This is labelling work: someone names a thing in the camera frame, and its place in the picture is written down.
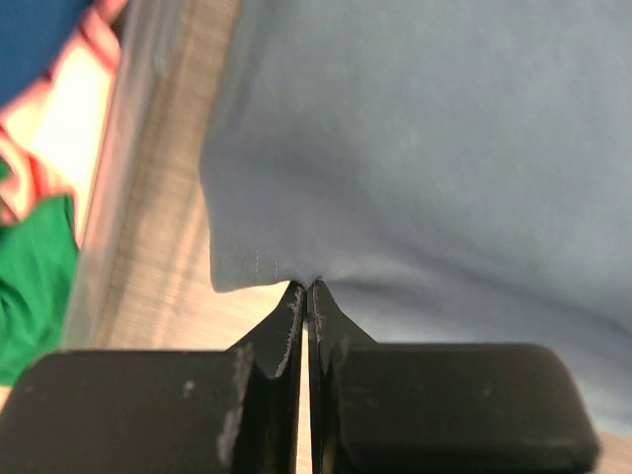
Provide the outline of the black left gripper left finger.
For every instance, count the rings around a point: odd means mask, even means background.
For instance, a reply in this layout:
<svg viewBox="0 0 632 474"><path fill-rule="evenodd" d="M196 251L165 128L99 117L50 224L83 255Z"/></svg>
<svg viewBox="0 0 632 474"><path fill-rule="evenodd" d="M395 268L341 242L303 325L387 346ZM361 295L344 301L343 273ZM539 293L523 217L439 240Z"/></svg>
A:
<svg viewBox="0 0 632 474"><path fill-rule="evenodd" d="M291 473L304 289L224 351L59 351L1 413L5 473Z"/></svg>

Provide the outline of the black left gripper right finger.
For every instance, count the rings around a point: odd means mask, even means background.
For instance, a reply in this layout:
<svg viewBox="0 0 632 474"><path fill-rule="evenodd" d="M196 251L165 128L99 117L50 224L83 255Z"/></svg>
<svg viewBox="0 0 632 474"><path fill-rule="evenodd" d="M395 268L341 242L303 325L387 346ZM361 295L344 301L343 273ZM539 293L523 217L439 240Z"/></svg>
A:
<svg viewBox="0 0 632 474"><path fill-rule="evenodd" d="M308 290L316 473L590 473L600 443L567 366L534 344L372 339Z"/></svg>

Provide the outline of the clear plastic storage bin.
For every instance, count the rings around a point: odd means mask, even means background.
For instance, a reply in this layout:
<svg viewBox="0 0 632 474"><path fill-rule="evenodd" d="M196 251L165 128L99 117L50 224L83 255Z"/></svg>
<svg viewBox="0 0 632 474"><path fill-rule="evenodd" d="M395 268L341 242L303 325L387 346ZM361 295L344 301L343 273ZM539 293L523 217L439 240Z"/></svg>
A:
<svg viewBox="0 0 632 474"><path fill-rule="evenodd" d="M172 61L189 5L188 1L130 1L125 7L120 63L60 342L64 350L92 344L156 88Z"/></svg>

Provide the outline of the grey blue t shirt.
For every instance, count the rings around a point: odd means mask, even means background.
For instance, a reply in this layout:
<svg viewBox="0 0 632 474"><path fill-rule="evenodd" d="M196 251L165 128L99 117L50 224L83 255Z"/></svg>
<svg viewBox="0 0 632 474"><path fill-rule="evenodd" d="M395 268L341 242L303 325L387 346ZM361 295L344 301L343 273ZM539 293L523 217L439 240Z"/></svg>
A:
<svg viewBox="0 0 632 474"><path fill-rule="evenodd" d="M218 292L533 342L631 431L631 5L245 1L200 155Z"/></svg>

